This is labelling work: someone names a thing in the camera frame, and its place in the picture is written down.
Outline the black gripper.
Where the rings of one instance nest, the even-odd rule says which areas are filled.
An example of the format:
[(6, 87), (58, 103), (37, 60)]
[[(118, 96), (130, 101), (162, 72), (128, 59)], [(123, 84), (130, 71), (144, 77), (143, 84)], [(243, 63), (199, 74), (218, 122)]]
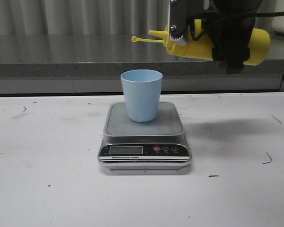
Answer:
[(249, 41), (255, 18), (231, 18), (256, 13), (260, 0), (189, 0), (186, 25), (192, 26), (196, 19), (204, 20), (210, 28), (213, 41), (212, 58), (226, 74), (240, 74), (244, 62), (250, 58)]

